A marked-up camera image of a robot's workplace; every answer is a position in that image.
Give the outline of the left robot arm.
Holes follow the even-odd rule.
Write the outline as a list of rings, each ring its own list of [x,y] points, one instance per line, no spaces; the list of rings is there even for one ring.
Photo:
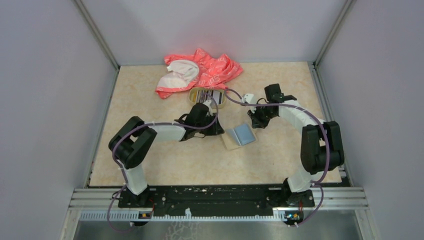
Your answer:
[[[131,192],[131,202],[144,207],[150,193],[142,162],[153,143],[184,142],[197,134],[206,137],[224,132],[218,113],[209,104],[196,103],[189,113],[172,122],[145,122],[138,116],[131,117],[109,141],[108,148],[123,174],[125,188]]]

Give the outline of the cream oval card tray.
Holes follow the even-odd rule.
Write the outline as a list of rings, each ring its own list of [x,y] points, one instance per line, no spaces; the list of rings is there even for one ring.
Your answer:
[[[213,109],[221,109],[226,104],[226,97],[222,89],[208,89],[203,87],[194,87],[189,91],[188,100],[191,104],[204,103],[215,100],[217,107],[212,104]]]

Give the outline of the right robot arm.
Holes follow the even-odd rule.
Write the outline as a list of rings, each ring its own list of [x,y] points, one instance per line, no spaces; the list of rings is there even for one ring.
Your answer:
[[[266,103],[260,104],[244,95],[251,104],[247,112],[254,129],[265,129],[271,119],[280,117],[288,121],[300,134],[301,166],[284,183],[281,199],[287,206],[301,200],[301,192],[321,183],[328,172],[345,163],[341,129],[336,121],[324,121],[302,107],[293,95],[285,95],[278,83],[265,87]]]

